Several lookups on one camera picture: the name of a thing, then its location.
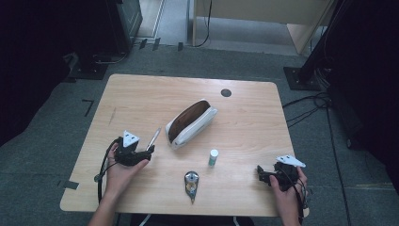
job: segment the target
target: floor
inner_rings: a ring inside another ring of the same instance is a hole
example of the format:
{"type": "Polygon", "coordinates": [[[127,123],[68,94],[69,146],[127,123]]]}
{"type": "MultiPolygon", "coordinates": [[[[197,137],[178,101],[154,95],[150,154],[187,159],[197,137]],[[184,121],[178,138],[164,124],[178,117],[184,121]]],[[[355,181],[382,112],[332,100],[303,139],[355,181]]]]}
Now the floor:
{"type": "MultiPolygon", "coordinates": [[[[141,0],[143,23],[138,39],[192,46],[193,0],[141,0]]],[[[207,18],[198,17],[196,44],[207,34],[207,18]]],[[[320,27],[302,56],[308,56],[325,29],[320,27]]],[[[201,48],[298,56],[286,24],[211,18],[209,39],[201,48]]]]}

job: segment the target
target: person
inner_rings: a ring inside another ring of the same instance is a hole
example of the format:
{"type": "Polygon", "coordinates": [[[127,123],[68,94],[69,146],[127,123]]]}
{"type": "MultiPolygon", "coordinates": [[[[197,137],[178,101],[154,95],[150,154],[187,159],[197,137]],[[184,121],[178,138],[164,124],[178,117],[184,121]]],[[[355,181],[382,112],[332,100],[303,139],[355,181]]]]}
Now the person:
{"type": "MultiPolygon", "coordinates": [[[[118,148],[118,143],[111,147],[108,154],[108,165],[111,166],[115,163],[115,150],[118,148]]],[[[97,207],[96,212],[93,214],[89,226],[102,226],[112,225],[114,215],[116,212],[117,204],[120,196],[127,189],[132,182],[135,175],[137,175],[147,164],[149,160],[145,159],[133,167],[125,167],[121,164],[109,168],[106,175],[106,188],[103,198],[97,207]]],[[[299,175],[298,182],[295,184],[296,189],[300,191],[302,186],[306,186],[308,178],[300,167],[297,167],[299,175]]],[[[279,188],[279,181],[275,176],[270,176],[270,184],[276,198],[276,206],[283,226],[296,226],[300,225],[298,221],[298,203],[293,187],[287,191],[281,191],[279,188]]]]}

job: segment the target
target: white plastic device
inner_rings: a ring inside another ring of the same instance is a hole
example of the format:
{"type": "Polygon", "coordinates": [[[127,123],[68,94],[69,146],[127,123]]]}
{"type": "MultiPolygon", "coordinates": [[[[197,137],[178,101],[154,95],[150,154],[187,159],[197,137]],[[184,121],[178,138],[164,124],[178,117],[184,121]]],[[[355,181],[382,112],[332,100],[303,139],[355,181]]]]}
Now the white plastic device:
{"type": "Polygon", "coordinates": [[[127,148],[130,145],[138,142],[140,140],[140,137],[129,133],[127,130],[123,132],[123,148],[127,148]]]}
{"type": "Polygon", "coordinates": [[[291,156],[291,155],[283,155],[283,156],[278,156],[276,158],[276,160],[278,160],[281,163],[287,164],[287,165],[291,165],[294,167],[301,167],[301,168],[306,168],[305,163],[297,160],[295,157],[291,156]]]}

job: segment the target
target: table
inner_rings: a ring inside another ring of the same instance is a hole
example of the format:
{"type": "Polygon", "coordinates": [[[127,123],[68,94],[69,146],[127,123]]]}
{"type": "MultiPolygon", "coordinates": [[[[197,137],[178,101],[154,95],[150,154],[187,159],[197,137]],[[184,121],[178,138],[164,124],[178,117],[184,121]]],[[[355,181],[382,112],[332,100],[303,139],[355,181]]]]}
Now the table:
{"type": "MultiPolygon", "coordinates": [[[[334,0],[215,0],[212,2],[211,17],[287,24],[296,51],[302,54],[317,28],[328,24],[335,2],[334,0]]],[[[194,46],[197,17],[208,17],[210,3],[211,0],[194,0],[194,46]]]]}
{"type": "Polygon", "coordinates": [[[272,189],[258,180],[256,172],[257,165],[273,171],[278,155],[294,155],[275,84],[127,74],[109,78],[70,178],[79,187],[65,190],[61,209],[95,211],[93,177],[112,140],[128,130],[140,137],[137,148],[144,149],[159,126],[162,133],[152,161],[134,178],[118,212],[277,215],[272,189]],[[223,89],[231,96],[222,96],[223,89]],[[173,151],[165,125],[202,98],[218,113],[197,137],[173,151]],[[212,149],[219,150],[213,168],[208,167],[212,149]],[[199,174],[194,204],[184,191],[184,175],[190,170],[199,174]]]}

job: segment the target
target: person's right hand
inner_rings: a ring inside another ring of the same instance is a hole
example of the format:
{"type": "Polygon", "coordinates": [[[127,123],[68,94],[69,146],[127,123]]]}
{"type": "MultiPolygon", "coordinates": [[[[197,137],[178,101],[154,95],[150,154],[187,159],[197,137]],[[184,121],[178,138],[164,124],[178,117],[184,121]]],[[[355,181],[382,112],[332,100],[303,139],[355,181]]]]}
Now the person's right hand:
{"type": "MultiPolygon", "coordinates": [[[[308,182],[308,178],[303,173],[301,167],[296,167],[296,170],[299,175],[299,179],[295,184],[296,190],[299,192],[302,197],[302,183],[306,187],[308,182]]],[[[273,175],[270,177],[270,184],[273,188],[273,193],[276,197],[276,205],[279,212],[279,216],[281,217],[282,224],[285,226],[292,226],[292,225],[300,225],[299,223],[299,213],[298,213],[298,203],[295,194],[294,188],[291,186],[286,191],[281,191],[279,188],[279,181],[273,175]]]]}

